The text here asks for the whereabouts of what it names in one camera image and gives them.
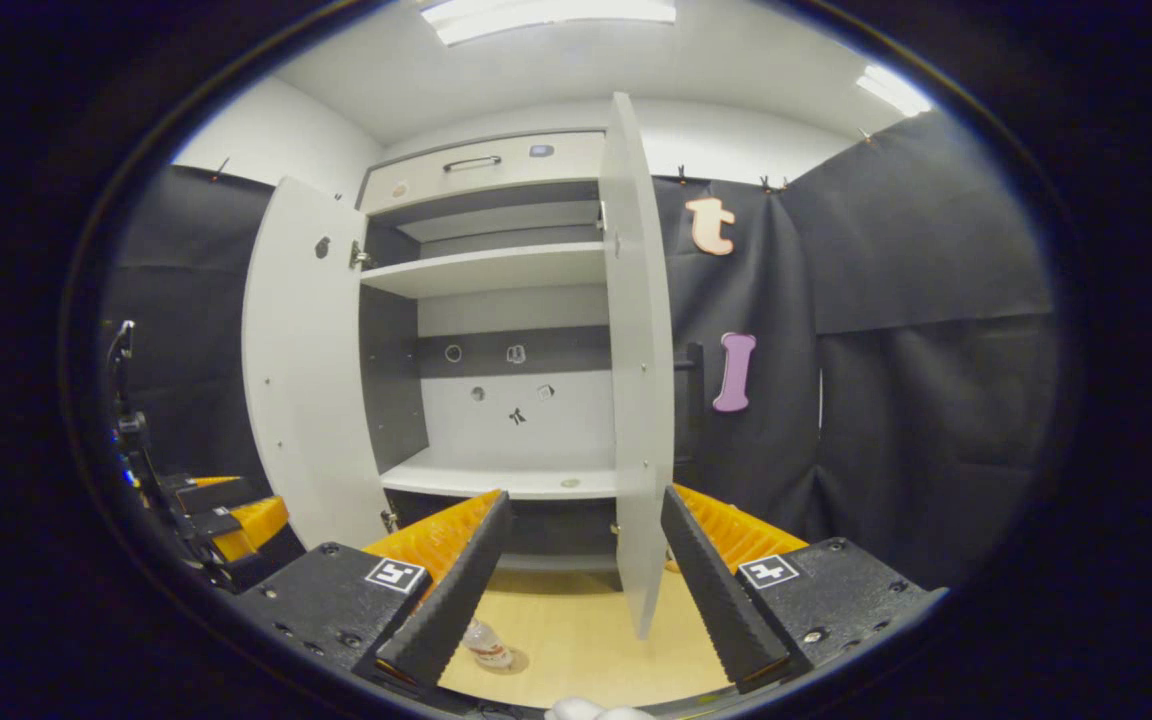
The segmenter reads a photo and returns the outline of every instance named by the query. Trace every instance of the wooden floor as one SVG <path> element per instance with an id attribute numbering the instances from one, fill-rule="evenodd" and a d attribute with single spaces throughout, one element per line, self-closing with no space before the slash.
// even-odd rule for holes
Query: wooden floor
<path id="1" fill-rule="evenodd" d="M 439 684 L 486 700 L 548 707 L 579 696 L 641 706 L 730 684 L 675 573 L 664 575 L 646 641 L 630 628 L 626 597 L 594 575 L 498 573 L 475 615 L 511 647 L 516 667 L 486 669 L 457 647 Z"/>

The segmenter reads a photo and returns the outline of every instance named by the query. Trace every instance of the cabinet shelf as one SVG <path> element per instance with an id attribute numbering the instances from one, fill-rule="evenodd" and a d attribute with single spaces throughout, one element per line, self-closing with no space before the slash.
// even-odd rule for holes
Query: cabinet shelf
<path id="1" fill-rule="evenodd" d="M 412 260 L 358 275 L 363 285 L 424 300 L 468 291 L 607 282 L 602 242 L 507 247 Z"/>
<path id="2" fill-rule="evenodd" d="M 616 497 L 616 468 L 612 452 L 582 452 L 571 457 L 550 458 L 566 469 L 526 467 L 461 457 L 426 447 L 402 464 L 380 475 L 381 487 L 420 492 L 426 495 L 477 497 L 503 488 L 513 500 L 590 500 Z M 563 483 L 579 480 L 575 487 Z"/>

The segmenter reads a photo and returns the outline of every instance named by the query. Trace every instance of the white wall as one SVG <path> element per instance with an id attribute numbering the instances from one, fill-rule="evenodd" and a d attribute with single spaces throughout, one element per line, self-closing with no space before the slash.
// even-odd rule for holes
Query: white wall
<path id="1" fill-rule="evenodd" d="M 381 147 L 364 129 L 275 77 L 238 96 L 195 134 L 176 165 L 278 184 L 293 176 L 353 207 Z"/>
<path id="2" fill-rule="evenodd" d="M 752 109 L 641 97 L 631 100 L 643 126 L 647 166 L 660 176 L 673 176 L 679 165 L 685 165 L 689 177 L 758 184 L 759 176 L 770 176 L 770 182 L 778 185 L 782 179 L 793 181 L 861 141 L 859 134 L 842 137 Z M 382 159 L 500 132 L 605 127 L 611 106 L 608 97 L 482 115 L 393 143 L 385 147 Z"/>

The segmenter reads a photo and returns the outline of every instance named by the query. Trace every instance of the drawer handle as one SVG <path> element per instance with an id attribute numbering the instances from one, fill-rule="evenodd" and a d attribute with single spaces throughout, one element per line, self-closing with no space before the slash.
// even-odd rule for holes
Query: drawer handle
<path id="1" fill-rule="evenodd" d="M 454 161 L 454 162 L 448 162 L 448 164 L 444 165 L 444 173 L 452 172 L 452 168 L 457 167 L 457 165 L 463 165 L 465 162 L 479 162 L 479 161 L 483 161 L 483 160 L 492 160 L 493 165 L 499 165 L 500 164 L 500 156 L 484 156 L 483 158 L 468 158 L 465 160 L 457 160 L 457 161 Z"/>

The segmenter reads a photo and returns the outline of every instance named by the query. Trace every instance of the open cabinet door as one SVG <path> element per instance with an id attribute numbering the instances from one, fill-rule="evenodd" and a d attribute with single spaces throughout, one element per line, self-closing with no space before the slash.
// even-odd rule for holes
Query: open cabinet door
<path id="1" fill-rule="evenodd" d="M 639 123 L 623 92 L 612 97 L 598 192 L 616 407 L 616 562 L 634 629 L 645 639 L 666 548 L 660 506 L 673 470 L 673 342 L 660 215 Z"/>
<path id="2" fill-rule="evenodd" d="M 362 406 L 358 271 L 349 268 L 365 229 L 362 213 L 283 179 L 247 270 L 247 412 L 270 486 L 306 547 L 364 547 L 385 535 Z"/>

